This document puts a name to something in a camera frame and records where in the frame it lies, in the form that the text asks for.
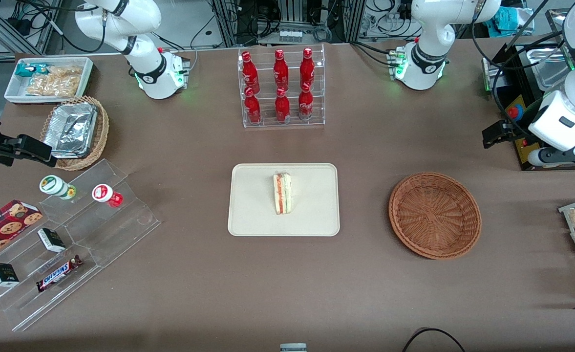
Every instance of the small black box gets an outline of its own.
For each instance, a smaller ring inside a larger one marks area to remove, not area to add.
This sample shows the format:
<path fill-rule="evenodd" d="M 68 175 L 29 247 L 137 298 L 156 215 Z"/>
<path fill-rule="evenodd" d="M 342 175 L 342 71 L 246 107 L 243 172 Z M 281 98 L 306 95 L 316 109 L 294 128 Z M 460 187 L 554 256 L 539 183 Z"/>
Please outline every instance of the small black box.
<path fill-rule="evenodd" d="M 19 283 L 12 265 L 0 263 L 0 287 L 14 287 Z"/>
<path fill-rule="evenodd" d="M 64 252 L 64 250 L 66 250 L 66 245 L 55 231 L 43 227 L 38 230 L 38 236 L 40 236 L 46 249 L 57 253 Z"/>

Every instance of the red bottle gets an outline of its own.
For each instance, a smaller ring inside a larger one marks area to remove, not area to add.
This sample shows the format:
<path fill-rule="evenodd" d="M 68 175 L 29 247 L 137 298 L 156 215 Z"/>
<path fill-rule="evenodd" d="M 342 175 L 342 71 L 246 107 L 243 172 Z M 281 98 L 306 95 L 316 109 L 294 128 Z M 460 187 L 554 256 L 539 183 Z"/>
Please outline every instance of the red bottle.
<path fill-rule="evenodd" d="M 246 107 L 246 113 L 249 116 L 250 123 L 253 125 L 258 125 L 261 123 L 261 109 L 259 108 L 259 101 L 253 94 L 251 87 L 246 87 L 244 89 L 244 106 Z"/>
<path fill-rule="evenodd" d="M 281 125 L 287 125 L 290 120 L 289 100 L 285 96 L 284 88 L 277 88 L 277 99 L 274 101 L 274 107 L 277 111 L 277 121 Z"/>
<path fill-rule="evenodd" d="M 302 83 L 309 83 L 309 87 L 314 86 L 314 69 L 316 65 L 312 59 L 314 52 L 310 47 L 302 51 L 302 62 L 300 63 L 300 86 Z"/>
<path fill-rule="evenodd" d="M 309 83 L 302 83 L 301 90 L 298 96 L 298 117 L 307 121 L 311 119 L 314 111 L 314 96 L 311 94 Z"/>
<path fill-rule="evenodd" d="M 244 66 L 242 68 L 244 82 L 247 87 L 252 88 L 253 94 L 257 94 L 259 93 L 259 75 L 256 72 L 255 64 L 252 63 L 250 53 L 248 51 L 244 51 L 242 53 L 242 60 L 244 61 Z"/>
<path fill-rule="evenodd" d="M 276 82 L 277 87 L 289 89 L 289 68 L 285 62 L 285 57 L 283 50 L 277 49 L 274 52 L 274 82 Z"/>

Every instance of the clear acrylic stand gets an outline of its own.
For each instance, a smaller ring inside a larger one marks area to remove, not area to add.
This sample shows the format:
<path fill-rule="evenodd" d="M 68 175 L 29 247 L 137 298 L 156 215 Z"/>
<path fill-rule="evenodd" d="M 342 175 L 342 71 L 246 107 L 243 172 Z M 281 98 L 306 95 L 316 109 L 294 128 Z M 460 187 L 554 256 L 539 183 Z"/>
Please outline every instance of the clear acrylic stand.
<path fill-rule="evenodd" d="M 302 51 L 310 47 L 313 51 L 313 60 L 316 64 L 314 69 L 314 86 L 311 93 L 314 96 L 314 111 L 310 120 L 303 121 L 298 118 L 298 96 L 300 95 L 300 63 L 302 62 Z M 324 125 L 326 122 L 325 110 L 325 58 L 324 47 L 322 44 L 317 45 L 294 45 L 281 47 L 285 54 L 285 62 L 289 67 L 289 89 L 287 98 L 290 102 L 291 119 L 287 125 L 282 125 L 277 121 L 274 108 L 274 100 L 277 97 L 277 85 L 274 83 L 274 52 L 268 53 L 265 47 L 247 47 L 240 49 L 238 52 L 237 71 L 240 84 L 240 100 L 242 101 L 242 121 L 244 127 L 263 128 L 263 127 L 314 127 Z M 259 75 L 260 91 L 256 95 L 261 107 L 262 122 L 259 125 L 253 125 L 248 119 L 246 108 L 244 106 L 244 89 L 246 87 L 242 68 L 242 53 L 249 51 L 252 62 L 255 64 Z"/>
<path fill-rule="evenodd" d="M 126 177 L 106 159 L 101 160 L 70 182 L 77 187 L 73 199 L 49 197 L 44 200 L 40 207 L 48 221 L 41 220 L 0 252 L 0 263 L 11 264 L 20 280 L 17 286 L 0 287 L 0 310 L 4 311 L 12 330 L 28 328 L 159 226 L 160 221 L 135 196 L 125 182 Z M 91 190 L 99 183 L 107 183 L 122 194 L 124 202 L 120 207 L 112 208 L 91 198 Z M 37 234 L 42 227 L 59 234 L 66 243 L 64 252 L 46 250 Z M 38 292 L 35 282 L 75 255 L 83 265 L 59 283 Z"/>

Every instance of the table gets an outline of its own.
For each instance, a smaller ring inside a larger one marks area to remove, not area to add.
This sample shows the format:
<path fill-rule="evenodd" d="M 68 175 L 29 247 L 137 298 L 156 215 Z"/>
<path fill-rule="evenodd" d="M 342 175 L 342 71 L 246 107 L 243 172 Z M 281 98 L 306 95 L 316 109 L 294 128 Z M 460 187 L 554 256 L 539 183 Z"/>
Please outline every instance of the table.
<path fill-rule="evenodd" d="M 472 42 L 455 43 L 428 91 L 390 82 L 347 44 L 325 50 L 327 125 L 278 131 L 243 129 L 234 49 L 201 52 L 190 89 L 163 101 L 135 86 L 122 56 L 93 56 L 88 93 L 111 119 L 104 157 L 163 223 L 26 332 L 0 312 L 0 351 L 399 351 L 424 326 L 471 351 L 575 351 L 575 246 L 557 212 L 575 201 L 575 171 L 521 172 L 508 143 L 482 149 L 499 116 Z M 50 109 L 7 104 L 2 129 L 38 136 Z M 231 170 L 253 162 L 333 163 L 341 231 L 231 236 Z M 392 233 L 390 192 L 421 171 L 456 178 L 481 207 L 482 236 L 459 259 L 421 258 Z M 0 207 L 44 199 L 49 173 L 0 165 Z M 433 333 L 413 350 L 455 346 Z"/>

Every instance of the wicker basket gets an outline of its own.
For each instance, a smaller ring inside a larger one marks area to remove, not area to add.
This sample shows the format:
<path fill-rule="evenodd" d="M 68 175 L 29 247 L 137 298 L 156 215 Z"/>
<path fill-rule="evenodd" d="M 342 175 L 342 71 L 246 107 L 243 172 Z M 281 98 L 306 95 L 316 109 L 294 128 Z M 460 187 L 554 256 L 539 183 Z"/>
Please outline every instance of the wicker basket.
<path fill-rule="evenodd" d="M 90 103 L 98 108 L 98 116 L 96 118 L 96 127 L 94 129 L 94 136 L 92 138 L 91 151 L 85 158 L 82 159 L 57 159 L 57 169 L 64 169 L 66 171 L 77 171 L 85 169 L 91 164 L 98 161 L 103 149 L 105 149 L 105 144 L 107 143 L 107 133 L 109 132 L 109 117 L 107 116 L 107 111 L 103 109 L 98 100 L 91 98 L 90 96 L 82 96 L 80 98 L 75 98 L 73 100 L 68 100 L 68 102 L 63 102 L 62 105 L 71 105 L 78 103 Z M 40 141 L 44 141 L 44 136 L 46 136 L 46 130 L 48 130 L 48 124 L 51 121 L 53 112 L 48 114 L 46 122 L 44 122 L 44 127 L 42 133 L 40 133 Z"/>
<path fill-rule="evenodd" d="M 435 172 L 408 176 L 389 199 L 394 232 L 411 250 L 431 259 L 468 253 L 481 235 L 481 212 L 457 180 Z"/>

